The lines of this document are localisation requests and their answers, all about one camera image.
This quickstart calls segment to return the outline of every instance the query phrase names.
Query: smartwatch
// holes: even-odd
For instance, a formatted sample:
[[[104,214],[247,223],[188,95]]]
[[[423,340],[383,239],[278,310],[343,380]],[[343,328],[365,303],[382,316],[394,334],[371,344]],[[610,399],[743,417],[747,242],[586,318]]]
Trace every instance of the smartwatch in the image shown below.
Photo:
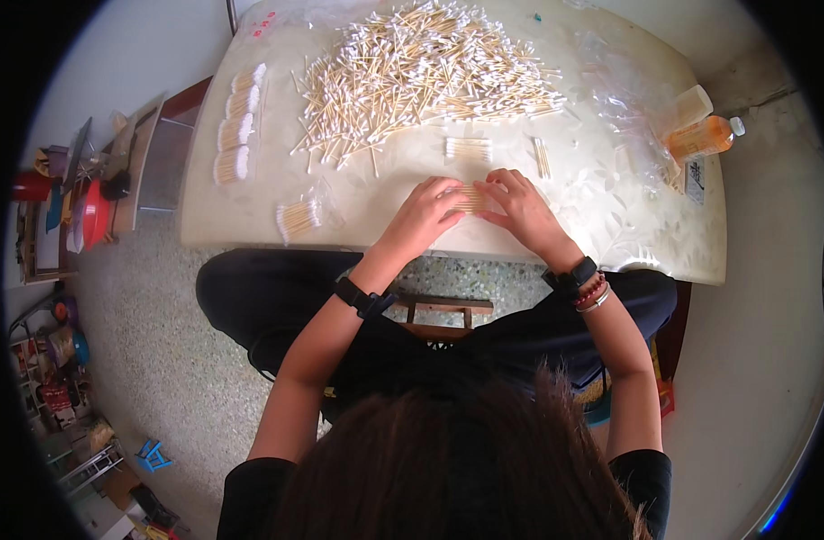
[[[589,278],[597,271],[598,265],[591,257],[586,256],[568,273],[556,275],[553,270],[547,269],[541,278],[553,290],[562,293],[565,298],[576,298],[580,293],[580,286],[589,281]]]
[[[340,281],[334,286],[334,294],[343,302],[356,308],[358,316],[365,320],[381,315],[385,309],[388,309],[397,300],[397,296],[392,293],[387,293],[381,297],[376,293],[367,295],[348,277],[340,278]]]

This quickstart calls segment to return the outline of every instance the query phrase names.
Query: woman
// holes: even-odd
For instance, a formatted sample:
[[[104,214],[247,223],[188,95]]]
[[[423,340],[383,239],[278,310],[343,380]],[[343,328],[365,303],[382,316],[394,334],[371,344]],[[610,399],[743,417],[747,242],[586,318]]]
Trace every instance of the woman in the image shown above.
[[[202,268],[212,325],[276,376],[218,537],[664,536],[670,461],[645,340],[675,306],[672,280],[589,275],[531,182],[495,170],[475,186],[505,214],[479,217],[547,263],[557,291],[434,351],[379,316],[380,297],[463,217],[460,186],[417,186],[363,257],[236,250]],[[591,357],[612,383],[603,455],[569,387]],[[320,409],[334,425],[316,441]]]

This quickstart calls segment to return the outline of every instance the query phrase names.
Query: small blue stool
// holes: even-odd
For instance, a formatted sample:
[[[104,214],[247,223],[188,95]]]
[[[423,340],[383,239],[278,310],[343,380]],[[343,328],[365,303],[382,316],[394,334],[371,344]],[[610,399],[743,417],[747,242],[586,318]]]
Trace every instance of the small blue stool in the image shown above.
[[[139,450],[139,453],[136,454],[136,461],[139,462],[139,465],[149,473],[153,473],[159,468],[167,467],[172,464],[172,461],[169,459],[164,458],[159,453],[159,447],[162,446],[162,442],[157,441],[156,443],[151,439],[148,439],[145,443],[145,446]]]

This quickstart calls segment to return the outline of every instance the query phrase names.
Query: bamboo cotton swab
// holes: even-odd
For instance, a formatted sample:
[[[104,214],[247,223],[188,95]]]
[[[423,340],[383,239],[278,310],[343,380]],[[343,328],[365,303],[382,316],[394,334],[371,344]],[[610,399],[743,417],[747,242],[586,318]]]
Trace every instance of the bamboo cotton swab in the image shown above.
[[[318,204],[313,199],[287,206],[278,205],[277,226],[283,236],[283,243],[289,243],[299,235],[322,225],[318,210]]]
[[[445,139],[445,157],[470,157],[483,162],[493,161],[493,146],[490,139]]]
[[[265,76],[265,64],[238,73],[232,80],[232,93],[247,90],[251,86],[261,86]]]
[[[240,92],[234,92],[226,99],[226,117],[240,117],[247,113],[255,113],[259,105],[259,87],[251,86]]]
[[[535,159],[538,161],[538,175],[541,178],[549,180],[550,163],[547,161],[547,145],[538,137],[533,137],[532,142],[535,143]]]
[[[452,189],[452,191],[459,191],[469,200],[454,205],[454,210],[462,210],[466,213],[476,213],[487,209],[487,197],[474,186],[464,186],[459,189]]]
[[[369,150],[376,167],[373,150],[397,131],[438,118],[535,117],[565,100],[531,44],[508,39],[481,8],[431,0],[373,13],[343,32],[334,53],[295,80],[308,104],[306,134],[290,155],[320,149],[321,162],[340,169]]]
[[[247,155],[249,149],[239,146],[217,154],[214,159],[214,181],[228,184],[247,177]]]
[[[253,130],[253,114],[247,113],[242,117],[226,118],[220,123],[220,132],[217,135],[217,149],[221,152],[231,150],[235,146],[247,144],[247,138]]]

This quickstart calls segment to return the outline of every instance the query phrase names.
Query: metal rack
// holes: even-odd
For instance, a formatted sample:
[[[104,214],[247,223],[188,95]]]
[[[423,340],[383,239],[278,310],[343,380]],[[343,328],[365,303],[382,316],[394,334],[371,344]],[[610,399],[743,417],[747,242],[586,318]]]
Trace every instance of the metal rack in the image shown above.
[[[100,478],[110,469],[117,468],[116,465],[122,461],[124,461],[124,458],[121,457],[121,452],[118,450],[116,442],[113,441],[97,452],[91,459],[68,472],[58,483],[67,492],[67,497],[72,497],[80,489]]]

